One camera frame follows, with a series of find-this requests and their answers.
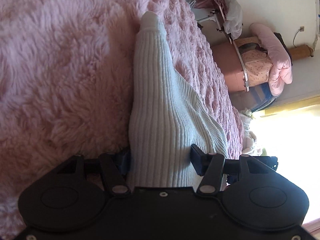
bed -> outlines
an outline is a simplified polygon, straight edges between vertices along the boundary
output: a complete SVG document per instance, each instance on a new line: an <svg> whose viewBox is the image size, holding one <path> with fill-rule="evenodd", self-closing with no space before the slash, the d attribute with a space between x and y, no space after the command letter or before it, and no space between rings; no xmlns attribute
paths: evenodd
<svg viewBox="0 0 320 240"><path fill-rule="evenodd" d="M73 154L129 145L132 57L147 10L164 22L176 70L225 131L242 123L185 0L0 0L0 236L24 228L19 194Z"/></svg>

pink comforter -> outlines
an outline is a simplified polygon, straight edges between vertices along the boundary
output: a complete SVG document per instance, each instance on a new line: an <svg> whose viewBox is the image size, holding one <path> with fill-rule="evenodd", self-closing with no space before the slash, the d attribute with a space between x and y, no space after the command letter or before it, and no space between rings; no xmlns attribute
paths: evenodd
<svg viewBox="0 0 320 240"><path fill-rule="evenodd" d="M185 0L0 0L0 236L24 225L21 191L69 156L128 145L132 56L147 10L165 23L173 64L224 128L242 124Z"/></svg>

metal screw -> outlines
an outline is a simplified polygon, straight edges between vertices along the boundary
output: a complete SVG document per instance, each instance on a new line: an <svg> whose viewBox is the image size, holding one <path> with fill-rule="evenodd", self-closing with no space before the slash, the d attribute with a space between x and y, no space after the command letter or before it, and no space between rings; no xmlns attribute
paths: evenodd
<svg viewBox="0 0 320 240"><path fill-rule="evenodd" d="M26 240L37 240L37 238L34 235L27 235Z"/></svg>
<svg viewBox="0 0 320 240"><path fill-rule="evenodd" d="M112 188L112 192L116 194L124 194L128 192L128 188L123 185L117 185Z"/></svg>
<svg viewBox="0 0 320 240"><path fill-rule="evenodd" d="M211 185L203 185L199 189L202 193L211 194L216 191L216 188Z"/></svg>
<svg viewBox="0 0 320 240"><path fill-rule="evenodd" d="M160 192L160 194L159 194L159 196L160 197L167 197L167 195L168 195L168 193L166 193L166 192Z"/></svg>

white ribbed sweater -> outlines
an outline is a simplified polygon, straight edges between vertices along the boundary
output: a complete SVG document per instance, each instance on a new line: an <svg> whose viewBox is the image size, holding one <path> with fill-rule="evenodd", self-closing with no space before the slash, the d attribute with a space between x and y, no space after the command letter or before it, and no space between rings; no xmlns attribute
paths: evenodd
<svg viewBox="0 0 320 240"><path fill-rule="evenodd" d="M130 187L197 187L190 146L227 156L223 129L207 114L184 78L174 69L166 31L146 12L137 35L134 99L129 124L132 154Z"/></svg>

pink cushion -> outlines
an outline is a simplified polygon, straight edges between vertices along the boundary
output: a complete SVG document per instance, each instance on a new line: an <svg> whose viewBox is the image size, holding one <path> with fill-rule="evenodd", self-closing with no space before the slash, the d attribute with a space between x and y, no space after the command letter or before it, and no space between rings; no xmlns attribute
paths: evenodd
<svg viewBox="0 0 320 240"><path fill-rule="evenodd" d="M292 82L290 57L269 27L253 23L250 30L254 36L259 38L262 47L268 51L268 56L273 63L269 76L269 87L272 95L279 96L283 91L284 84Z"/></svg>

